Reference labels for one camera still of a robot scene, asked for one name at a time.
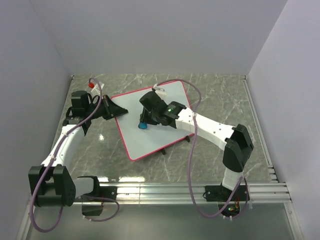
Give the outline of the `blue whiteboard eraser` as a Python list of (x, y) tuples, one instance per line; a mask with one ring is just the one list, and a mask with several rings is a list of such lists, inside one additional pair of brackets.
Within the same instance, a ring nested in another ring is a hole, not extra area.
[(139, 128), (139, 129), (142, 129), (142, 130), (146, 130), (146, 129), (148, 128), (148, 124), (145, 123), (145, 122), (140, 122), (140, 123), (138, 124), (138, 128)]

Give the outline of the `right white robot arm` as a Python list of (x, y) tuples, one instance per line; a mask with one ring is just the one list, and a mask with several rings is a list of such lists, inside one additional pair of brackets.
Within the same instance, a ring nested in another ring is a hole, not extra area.
[(232, 200), (238, 195), (236, 185), (243, 176), (245, 165), (254, 150), (253, 141), (244, 125), (219, 123), (176, 101), (166, 104), (156, 90), (147, 92), (139, 102), (143, 106), (140, 118), (143, 123), (161, 124), (194, 133), (195, 136), (208, 140), (223, 150), (222, 163), (225, 172), (220, 193), (226, 200)]

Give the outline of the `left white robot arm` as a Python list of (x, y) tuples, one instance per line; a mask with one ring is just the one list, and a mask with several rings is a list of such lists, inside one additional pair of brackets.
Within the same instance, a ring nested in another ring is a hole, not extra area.
[(73, 92), (54, 148), (41, 165), (31, 167), (28, 172), (32, 204), (36, 207), (69, 207), (81, 196), (89, 201), (98, 200), (101, 188), (97, 176), (73, 179), (68, 168), (92, 120), (110, 120), (127, 113), (127, 109), (107, 95), (92, 96), (85, 90)]

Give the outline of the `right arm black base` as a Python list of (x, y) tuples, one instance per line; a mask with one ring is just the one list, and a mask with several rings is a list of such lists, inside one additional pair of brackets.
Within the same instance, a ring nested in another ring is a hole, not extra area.
[[(207, 202), (218, 202), (218, 209), (221, 210), (227, 202), (232, 191), (223, 187), (222, 185), (206, 185), (204, 187), (203, 198)], [(233, 219), (241, 214), (240, 202), (244, 202), (243, 210), (246, 208), (250, 201), (249, 190), (245, 185), (240, 185), (234, 192), (231, 200), (226, 208), (221, 212), (223, 217)]]

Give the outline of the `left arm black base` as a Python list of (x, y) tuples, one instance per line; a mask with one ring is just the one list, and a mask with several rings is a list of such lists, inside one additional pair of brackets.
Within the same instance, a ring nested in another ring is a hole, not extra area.
[(114, 203), (117, 199), (117, 186), (100, 186), (94, 193), (86, 193), (78, 196), (76, 203), (81, 203), (81, 212), (85, 217), (100, 217), (105, 203)]

